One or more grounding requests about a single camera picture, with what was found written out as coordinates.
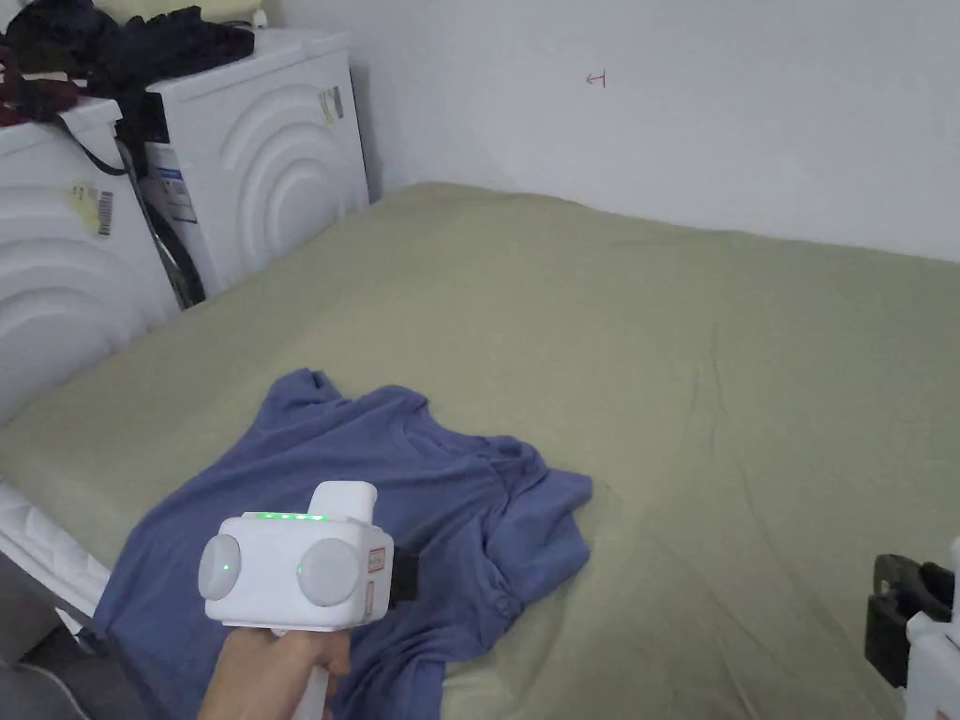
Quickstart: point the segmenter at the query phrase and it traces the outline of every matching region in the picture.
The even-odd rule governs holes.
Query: barcode label
[[[324,111],[324,125],[333,125],[344,117],[344,102],[340,86],[334,85],[320,92],[320,108]]]
[[[113,225],[113,193],[109,190],[101,192],[97,199],[97,220],[100,221],[97,234],[101,237],[109,237]]]

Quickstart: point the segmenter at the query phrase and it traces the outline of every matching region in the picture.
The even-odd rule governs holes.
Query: white washing machine
[[[216,295],[368,203],[345,35],[256,30],[238,62],[148,88],[146,196]]]
[[[120,108],[63,115],[113,167]],[[0,128],[0,422],[180,311],[127,177],[51,127]]]

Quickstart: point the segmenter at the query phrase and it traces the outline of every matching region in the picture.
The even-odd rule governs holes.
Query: sticker
[[[320,92],[320,107],[324,109],[324,124],[333,125],[344,116],[344,104],[340,99],[340,86],[334,85]]]
[[[110,237],[113,230],[113,193],[100,192],[89,180],[73,183],[64,190],[66,199],[94,237]]]
[[[367,622],[373,616],[373,580],[370,580],[367,583],[367,599],[364,602],[363,606],[363,620],[361,622]]]
[[[379,572],[387,564],[387,548],[378,547],[370,551],[367,558],[367,572]]]
[[[110,237],[110,230],[113,227],[113,193],[109,190],[104,190],[97,198],[97,221],[100,223],[97,234],[101,237]]]
[[[167,209],[170,211],[170,217],[182,223],[197,225],[197,213],[194,212],[193,203],[190,202],[190,193],[186,191],[183,173],[176,168],[169,167],[155,166],[154,169],[163,186],[163,195],[167,199]]]

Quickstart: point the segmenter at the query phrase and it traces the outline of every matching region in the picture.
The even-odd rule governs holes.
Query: green led light
[[[276,520],[329,520],[326,515],[291,515],[290,513],[257,513],[257,517]]]

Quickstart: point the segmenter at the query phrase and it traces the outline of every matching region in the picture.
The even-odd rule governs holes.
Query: grey circular button
[[[300,592],[316,606],[330,608],[347,600],[360,579],[360,563],[342,540],[314,542],[297,567]]]
[[[240,575],[240,544],[231,535],[210,538],[200,558],[197,586],[207,600],[223,600]]]

